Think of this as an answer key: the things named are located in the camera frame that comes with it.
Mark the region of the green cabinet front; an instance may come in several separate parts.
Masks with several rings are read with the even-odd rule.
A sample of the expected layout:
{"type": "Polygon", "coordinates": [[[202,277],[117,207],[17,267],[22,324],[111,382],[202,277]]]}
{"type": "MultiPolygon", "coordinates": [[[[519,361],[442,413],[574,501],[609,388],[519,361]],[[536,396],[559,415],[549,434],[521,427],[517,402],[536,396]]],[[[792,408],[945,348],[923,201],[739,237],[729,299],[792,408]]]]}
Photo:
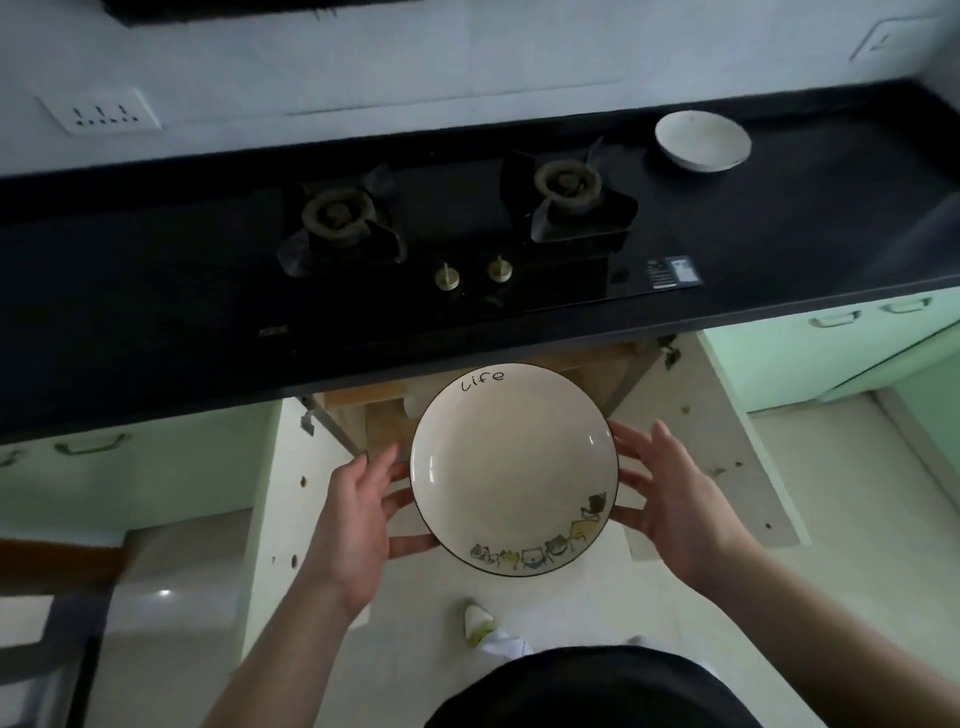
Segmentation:
{"type": "Polygon", "coordinates": [[[115,545],[132,530],[250,509],[278,404],[0,444],[0,537],[115,545]],[[119,432],[133,438],[98,455],[52,446],[119,432]]]}
{"type": "Polygon", "coordinates": [[[748,412],[810,402],[960,321],[960,286],[844,304],[704,331],[748,412]],[[881,306],[932,297],[930,308],[894,315],[881,306]],[[850,325],[818,329],[811,317],[861,310],[850,325]]]}

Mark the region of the plain white bowl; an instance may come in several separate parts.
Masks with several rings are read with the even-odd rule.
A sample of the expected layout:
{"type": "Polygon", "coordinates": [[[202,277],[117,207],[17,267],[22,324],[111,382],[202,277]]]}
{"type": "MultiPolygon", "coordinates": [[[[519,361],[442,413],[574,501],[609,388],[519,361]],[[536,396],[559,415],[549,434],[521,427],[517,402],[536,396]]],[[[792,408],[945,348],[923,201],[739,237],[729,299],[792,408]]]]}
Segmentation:
{"type": "Polygon", "coordinates": [[[746,162],[750,135],[737,122],[702,110],[669,113],[654,126],[654,139],[666,158],[681,169],[712,174],[746,162]]]}

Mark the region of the person's left forearm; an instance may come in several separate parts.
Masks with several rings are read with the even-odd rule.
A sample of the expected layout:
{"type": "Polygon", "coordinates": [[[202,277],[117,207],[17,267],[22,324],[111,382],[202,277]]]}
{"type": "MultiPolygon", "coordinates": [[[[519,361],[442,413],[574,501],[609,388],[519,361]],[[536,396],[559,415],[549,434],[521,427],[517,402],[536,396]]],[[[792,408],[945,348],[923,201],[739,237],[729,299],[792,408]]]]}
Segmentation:
{"type": "Polygon", "coordinates": [[[382,567],[348,580],[303,570],[200,728],[313,728],[344,638],[381,577],[382,567]]]}

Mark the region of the white wall switch plate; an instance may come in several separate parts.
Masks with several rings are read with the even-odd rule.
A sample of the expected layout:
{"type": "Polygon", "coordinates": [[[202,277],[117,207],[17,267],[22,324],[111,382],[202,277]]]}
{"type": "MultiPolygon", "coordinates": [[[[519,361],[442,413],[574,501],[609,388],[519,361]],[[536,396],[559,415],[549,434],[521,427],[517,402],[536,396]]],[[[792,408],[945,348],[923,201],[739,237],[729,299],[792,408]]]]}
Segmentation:
{"type": "Polygon", "coordinates": [[[937,25],[938,19],[933,16],[880,20],[860,41],[850,61],[865,63],[893,56],[923,54],[935,41],[937,25]]]}

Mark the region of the round gas burner with grate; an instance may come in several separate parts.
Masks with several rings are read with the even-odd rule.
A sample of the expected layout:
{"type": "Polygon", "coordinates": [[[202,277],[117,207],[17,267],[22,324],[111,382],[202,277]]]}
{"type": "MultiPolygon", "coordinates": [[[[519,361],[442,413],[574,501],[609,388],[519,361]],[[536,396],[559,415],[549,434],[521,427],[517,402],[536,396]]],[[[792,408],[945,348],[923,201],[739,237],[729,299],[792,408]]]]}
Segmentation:
{"type": "Polygon", "coordinates": [[[604,137],[581,156],[539,162],[510,150],[499,176],[499,197],[514,228],[534,244],[625,235],[639,202],[605,181],[604,137]]]}
{"type": "Polygon", "coordinates": [[[290,191],[294,217],[276,257],[293,279],[386,269],[407,261],[399,183],[386,163],[324,188],[290,191]]]}

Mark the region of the white wall power socket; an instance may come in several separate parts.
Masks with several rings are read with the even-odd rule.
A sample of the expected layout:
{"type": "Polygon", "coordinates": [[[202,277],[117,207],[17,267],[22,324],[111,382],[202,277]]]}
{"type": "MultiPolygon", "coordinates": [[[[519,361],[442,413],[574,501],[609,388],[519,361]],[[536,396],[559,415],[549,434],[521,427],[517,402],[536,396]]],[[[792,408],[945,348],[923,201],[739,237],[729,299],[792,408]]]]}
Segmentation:
{"type": "Polygon", "coordinates": [[[163,129],[136,88],[41,95],[39,103],[71,137],[153,133],[163,129]]]}

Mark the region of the person's black shirt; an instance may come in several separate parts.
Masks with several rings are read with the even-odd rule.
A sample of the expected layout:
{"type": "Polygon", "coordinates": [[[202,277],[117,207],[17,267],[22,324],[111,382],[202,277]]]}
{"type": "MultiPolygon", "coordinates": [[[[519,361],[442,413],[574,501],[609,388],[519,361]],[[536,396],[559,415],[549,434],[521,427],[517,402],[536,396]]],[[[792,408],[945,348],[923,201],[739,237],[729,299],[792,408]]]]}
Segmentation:
{"type": "Polygon", "coordinates": [[[644,646],[571,646],[508,661],[424,728],[762,728],[701,664],[644,646]]]}

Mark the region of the person's left hand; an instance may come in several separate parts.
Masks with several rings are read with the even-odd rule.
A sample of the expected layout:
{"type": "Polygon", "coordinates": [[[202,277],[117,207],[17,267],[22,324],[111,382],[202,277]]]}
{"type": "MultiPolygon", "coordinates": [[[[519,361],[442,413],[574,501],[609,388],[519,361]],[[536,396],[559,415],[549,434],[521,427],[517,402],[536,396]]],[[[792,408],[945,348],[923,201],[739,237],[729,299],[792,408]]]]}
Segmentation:
{"type": "Polygon", "coordinates": [[[360,455],[331,474],[326,501],[304,557],[301,575],[330,591],[342,608],[357,614],[370,604],[389,561],[388,525],[414,503],[410,466],[393,443],[370,459],[360,455]]]}

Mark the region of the black glass gas stove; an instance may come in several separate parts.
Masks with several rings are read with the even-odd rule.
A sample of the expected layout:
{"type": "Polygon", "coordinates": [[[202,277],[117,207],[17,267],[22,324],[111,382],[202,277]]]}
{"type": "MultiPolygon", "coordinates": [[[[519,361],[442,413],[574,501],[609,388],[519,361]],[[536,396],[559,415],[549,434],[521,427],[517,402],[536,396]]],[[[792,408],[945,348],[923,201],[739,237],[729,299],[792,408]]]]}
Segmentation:
{"type": "MultiPolygon", "coordinates": [[[[407,260],[386,269],[293,278],[282,271],[275,254],[274,270],[264,283],[266,298],[254,309],[257,338],[262,342],[300,341],[324,325],[331,326],[332,334],[351,334],[360,329],[359,320],[367,314],[378,329],[408,324],[462,327],[697,288],[656,292],[650,286],[647,261],[687,254],[670,228],[642,148],[604,139],[602,151],[605,182],[638,201],[629,232],[534,244],[515,229],[499,197],[505,155],[510,150],[522,151],[542,163],[581,157],[590,146],[540,152],[493,150],[436,157],[429,164],[405,168],[388,164],[403,206],[407,260]],[[513,268],[505,284],[494,283],[487,274],[497,256],[513,268]],[[449,293],[442,292],[434,281],[444,262],[461,277],[459,287],[449,293]]],[[[322,179],[284,189],[284,220],[276,252],[290,233],[287,218],[296,216],[287,201],[290,191],[302,186],[324,188],[363,176],[322,179]]]]}

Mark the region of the person's right hand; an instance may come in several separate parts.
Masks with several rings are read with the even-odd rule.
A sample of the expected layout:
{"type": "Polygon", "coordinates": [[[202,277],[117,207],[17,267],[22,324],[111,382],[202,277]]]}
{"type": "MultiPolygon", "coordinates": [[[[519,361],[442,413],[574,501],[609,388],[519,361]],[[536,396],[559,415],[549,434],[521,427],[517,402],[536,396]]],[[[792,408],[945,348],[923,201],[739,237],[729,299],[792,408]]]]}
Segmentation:
{"type": "Polygon", "coordinates": [[[620,467],[619,483],[643,498],[637,508],[660,509],[656,536],[645,537],[675,577],[710,599],[735,560],[759,548],[757,540],[662,421],[650,433],[612,419],[608,426],[617,454],[645,469],[620,467]]]}

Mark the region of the rectangular label sticker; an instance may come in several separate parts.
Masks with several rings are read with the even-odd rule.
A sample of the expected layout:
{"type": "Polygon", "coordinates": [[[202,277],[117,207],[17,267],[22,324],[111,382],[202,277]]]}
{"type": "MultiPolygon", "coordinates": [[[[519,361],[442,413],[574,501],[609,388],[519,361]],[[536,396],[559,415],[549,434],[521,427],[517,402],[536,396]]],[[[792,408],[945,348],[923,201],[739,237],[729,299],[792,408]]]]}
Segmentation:
{"type": "Polygon", "coordinates": [[[703,285],[702,278],[687,255],[650,259],[645,271],[655,292],[703,285]]]}

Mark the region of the white and green slipper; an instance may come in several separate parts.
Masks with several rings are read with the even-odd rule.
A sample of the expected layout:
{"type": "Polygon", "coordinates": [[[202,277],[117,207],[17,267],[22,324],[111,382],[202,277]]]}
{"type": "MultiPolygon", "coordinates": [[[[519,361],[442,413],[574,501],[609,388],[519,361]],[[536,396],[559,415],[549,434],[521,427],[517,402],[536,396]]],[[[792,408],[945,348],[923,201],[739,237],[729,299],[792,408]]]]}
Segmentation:
{"type": "Polygon", "coordinates": [[[473,600],[467,601],[462,609],[462,635],[470,650],[503,661],[536,654],[527,640],[510,635],[486,609],[473,600]]]}

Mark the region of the cream plate with cartoon print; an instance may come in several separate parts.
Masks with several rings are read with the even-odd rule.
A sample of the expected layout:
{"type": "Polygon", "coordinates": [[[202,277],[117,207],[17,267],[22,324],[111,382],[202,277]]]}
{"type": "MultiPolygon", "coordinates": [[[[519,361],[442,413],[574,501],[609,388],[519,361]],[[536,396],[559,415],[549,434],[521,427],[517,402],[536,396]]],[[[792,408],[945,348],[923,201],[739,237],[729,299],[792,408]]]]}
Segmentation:
{"type": "Polygon", "coordinates": [[[493,577],[542,577],[596,542],[619,490],[609,424],[574,382],[522,362],[455,377],[420,417],[410,484],[428,530],[493,577]]]}

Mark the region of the green cabinet side door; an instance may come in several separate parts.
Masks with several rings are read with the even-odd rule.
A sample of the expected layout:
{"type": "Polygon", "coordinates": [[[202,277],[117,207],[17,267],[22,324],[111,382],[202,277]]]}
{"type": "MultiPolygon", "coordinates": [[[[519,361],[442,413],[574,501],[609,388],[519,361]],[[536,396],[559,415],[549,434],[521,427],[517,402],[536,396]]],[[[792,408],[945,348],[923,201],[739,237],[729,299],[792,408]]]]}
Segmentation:
{"type": "Polygon", "coordinates": [[[894,391],[960,478],[960,353],[910,374],[894,391]]]}

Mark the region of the person's right forearm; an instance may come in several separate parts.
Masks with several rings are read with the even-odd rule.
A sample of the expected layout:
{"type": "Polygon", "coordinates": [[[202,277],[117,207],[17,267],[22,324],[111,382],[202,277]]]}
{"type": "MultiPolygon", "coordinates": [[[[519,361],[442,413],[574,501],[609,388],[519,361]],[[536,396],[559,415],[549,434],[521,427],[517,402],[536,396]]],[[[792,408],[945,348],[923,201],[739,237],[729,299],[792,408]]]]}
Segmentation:
{"type": "Polygon", "coordinates": [[[960,686],[767,554],[698,545],[688,584],[730,618],[828,728],[960,728],[960,686]]]}

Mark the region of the white open cabinet door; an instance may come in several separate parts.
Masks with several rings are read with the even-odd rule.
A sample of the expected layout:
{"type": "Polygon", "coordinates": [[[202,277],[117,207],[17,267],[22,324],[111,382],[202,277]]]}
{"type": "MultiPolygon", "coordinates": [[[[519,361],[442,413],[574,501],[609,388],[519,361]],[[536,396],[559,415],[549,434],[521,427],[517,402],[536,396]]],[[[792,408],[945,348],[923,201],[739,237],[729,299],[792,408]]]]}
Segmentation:
{"type": "Polygon", "coordinates": [[[246,540],[235,626],[235,662],[255,645],[304,564],[334,470],[359,449],[334,433],[332,420],[304,397],[287,397],[273,414],[246,540]],[[313,410],[315,435],[300,428],[313,410]]]}
{"type": "Polygon", "coordinates": [[[810,532],[706,334],[677,336],[676,365],[666,370],[661,354],[611,418],[645,432],[656,421],[666,424],[763,547],[810,546],[810,532]]]}

